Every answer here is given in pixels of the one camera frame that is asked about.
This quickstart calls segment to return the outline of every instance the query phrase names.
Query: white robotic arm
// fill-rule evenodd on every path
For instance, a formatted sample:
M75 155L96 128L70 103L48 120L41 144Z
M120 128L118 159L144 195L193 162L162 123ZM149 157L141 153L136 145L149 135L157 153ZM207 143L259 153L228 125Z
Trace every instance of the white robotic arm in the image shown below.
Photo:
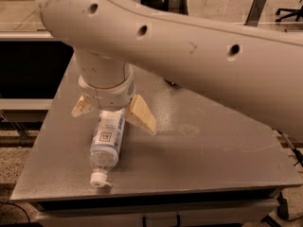
M84 94L103 99L93 105L121 108L130 102L130 63L303 140L303 41L132 0L37 2L45 27L74 46L80 64L94 61L88 64L95 70L111 62L99 67L97 77L81 71ZM116 100L100 96L117 86Z

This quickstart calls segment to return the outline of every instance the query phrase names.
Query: speckled floor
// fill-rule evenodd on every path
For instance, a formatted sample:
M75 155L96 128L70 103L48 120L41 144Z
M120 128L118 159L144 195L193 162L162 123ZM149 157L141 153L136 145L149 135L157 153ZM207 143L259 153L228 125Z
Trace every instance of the speckled floor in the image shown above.
M226 21L228 23L244 23L253 0L188 0L189 15L204 17L213 20ZM275 13L277 8L300 8L299 0L268 0L260 18L258 27L284 31L288 29L297 32L303 28L302 23L293 23L294 18L285 20L284 23L277 25ZM35 31L43 29L43 25L35 13L35 4L32 0L0 0L0 31ZM9 201L12 189L18 181L30 148L18 148L5 146L3 136L11 135L10 132L0 133L0 201ZM294 154L285 149L290 161L296 162ZM303 178L303 168L297 165L295 169ZM303 187L283 190L284 197L288 200L290 219L303 216ZM34 221L37 210L28 203L18 203L28 213L31 221ZM294 221L282 220L276 211L270 215L283 227L302 227L303 218ZM0 225L27 223L27 217L20 209L0 204ZM268 224L263 222L246 223L244 227L266 227Z

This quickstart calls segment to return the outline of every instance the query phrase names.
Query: drawer handle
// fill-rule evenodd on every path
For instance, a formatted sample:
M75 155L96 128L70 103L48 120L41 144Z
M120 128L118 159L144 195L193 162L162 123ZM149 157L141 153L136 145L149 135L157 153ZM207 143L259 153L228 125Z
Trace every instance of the drawer handle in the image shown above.
M180 215L177 215L177 225L176 226L173 226L173 227L180 227L181 226L181 218L180 218ZM142 225L143 227L147 227L146 225L146 217L143 217L142 218Z

